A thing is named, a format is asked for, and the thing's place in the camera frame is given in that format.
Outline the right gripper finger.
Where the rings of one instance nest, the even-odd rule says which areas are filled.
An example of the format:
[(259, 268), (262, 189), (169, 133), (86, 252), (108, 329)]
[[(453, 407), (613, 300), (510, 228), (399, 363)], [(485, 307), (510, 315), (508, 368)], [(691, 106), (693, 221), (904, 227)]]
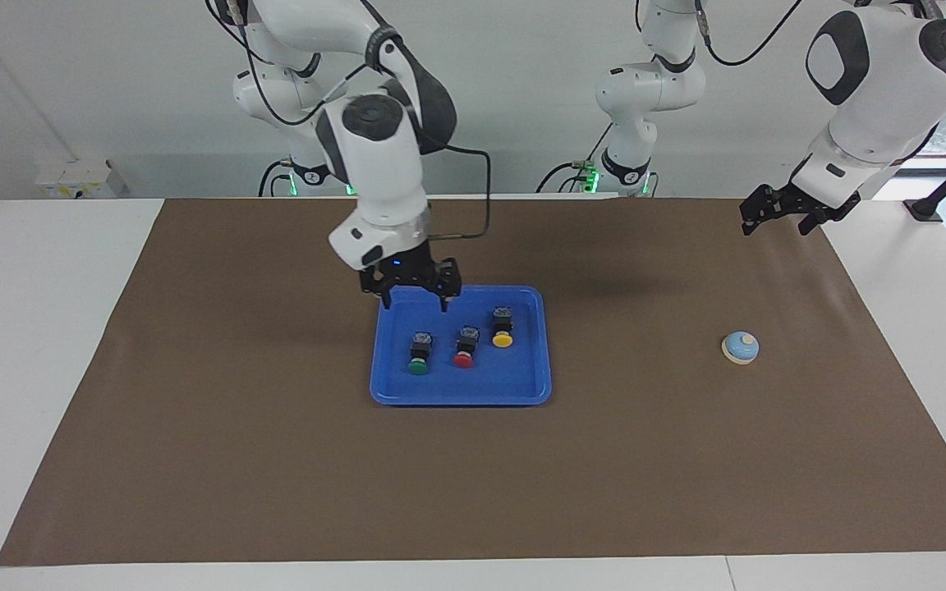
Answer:
[(433, 266), (432, 293), (439, 300), (442, 313), (447, 313), (450, 303), (462, 294), (463, 280), (457, 259), (446, 258)]
[(383, 309), (390, 310), (392, 305), (391, 290), (397, 284), (395, 277), (390, 273), (381, 273), (376, 267), (361, 269), (358, 273), (360, 288), (364, 293), (370, 293), (380, 300)]

